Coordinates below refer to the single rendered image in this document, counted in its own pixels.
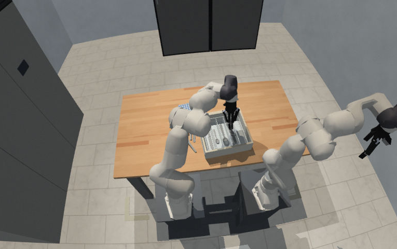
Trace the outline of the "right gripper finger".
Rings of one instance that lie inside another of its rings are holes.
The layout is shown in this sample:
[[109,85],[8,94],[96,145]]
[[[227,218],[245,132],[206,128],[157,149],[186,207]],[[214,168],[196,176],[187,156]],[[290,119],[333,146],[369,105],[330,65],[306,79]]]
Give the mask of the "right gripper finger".
[[371,143],[370,143],[370,145],[368,146],[368,148],[367,148],[366,150],[364,150],[364,152],[362,152],[362,153],[359,155],[359,157],[360,157],[361,159],[363,159],[363,158],[366,157],[367,155],[370,155],[370,154],[373,152],[373,150],[377,147],[377,145],[380,143],[380,142],[379,142],[379,138],[378,138],[377,140],[373,141],[373,139],[375,138],[375,136],[376,136],[376,134],[374,134],[374,137],[372,138]]
[[375,128],[371,129],[371,132],[364,138],[365,141],[368,141],[376,132],[375,132]]

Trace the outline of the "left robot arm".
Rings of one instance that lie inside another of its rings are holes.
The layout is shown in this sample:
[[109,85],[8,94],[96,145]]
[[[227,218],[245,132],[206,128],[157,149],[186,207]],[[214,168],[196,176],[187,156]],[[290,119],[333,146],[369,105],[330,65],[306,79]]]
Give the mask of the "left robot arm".
[[[166,189],[166,204],[170,218],[186,219],[191,216],[194,179],[177,171],[186,162],[188,133],[205,137],[211,130],[211,119],[207,113],[217,104],[217,98],[227,102],[238,99],[237,77],[226,75],[224,85],[208,83],[189,99],[191,110],[175,107],[169,115],[170,128],[163,160],[149,171],[149,179]],[[188,196],[189,195],[189,196]]]

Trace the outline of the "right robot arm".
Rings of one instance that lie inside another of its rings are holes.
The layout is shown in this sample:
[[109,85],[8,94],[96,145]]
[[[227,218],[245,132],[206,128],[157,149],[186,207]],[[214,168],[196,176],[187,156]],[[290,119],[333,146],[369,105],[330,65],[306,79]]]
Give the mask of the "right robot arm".
[[365,108],[386,132],[397,130],[397,105],[393,107],[383,93],[374,93],[349,103],[345,110],[328,114],[323,125],[316,115],[305,115],[297,124],[296,135],[290,136],[279,150],[269,149],[263,154],[268,171],[252,189],[259,209],[274,210],[279,206],[278,189],[288,191],[295,187],[297,180],[291,169],[300,161],[306,146],[314,160],[322,161],[333,154],[335,138],[359,132],[364,125]]

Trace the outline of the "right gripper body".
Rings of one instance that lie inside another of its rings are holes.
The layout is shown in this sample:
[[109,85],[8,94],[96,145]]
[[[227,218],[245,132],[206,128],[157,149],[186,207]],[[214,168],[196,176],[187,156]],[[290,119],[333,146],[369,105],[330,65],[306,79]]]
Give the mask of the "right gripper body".
[[390,133],[386,132],[381,126],[380,124],[375,128],[375,138],[374,140],[377,140],[379,138],[379,140],[381,138],[386,138]]

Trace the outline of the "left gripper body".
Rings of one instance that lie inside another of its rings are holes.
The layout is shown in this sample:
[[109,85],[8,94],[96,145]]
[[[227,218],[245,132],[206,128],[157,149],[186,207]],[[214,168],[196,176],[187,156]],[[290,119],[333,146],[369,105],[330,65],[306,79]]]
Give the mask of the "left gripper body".
[[236,111],[236,109],[237,109],[237,102],[231,103],[231,102],[227,102],[227,101],[226,101],[226,108],[225,108],[225,111],[227,111],[227,112],[229,113],[229,110],[231,110],[231,113],[232,113],[232,110],[233,110],[233,109]]

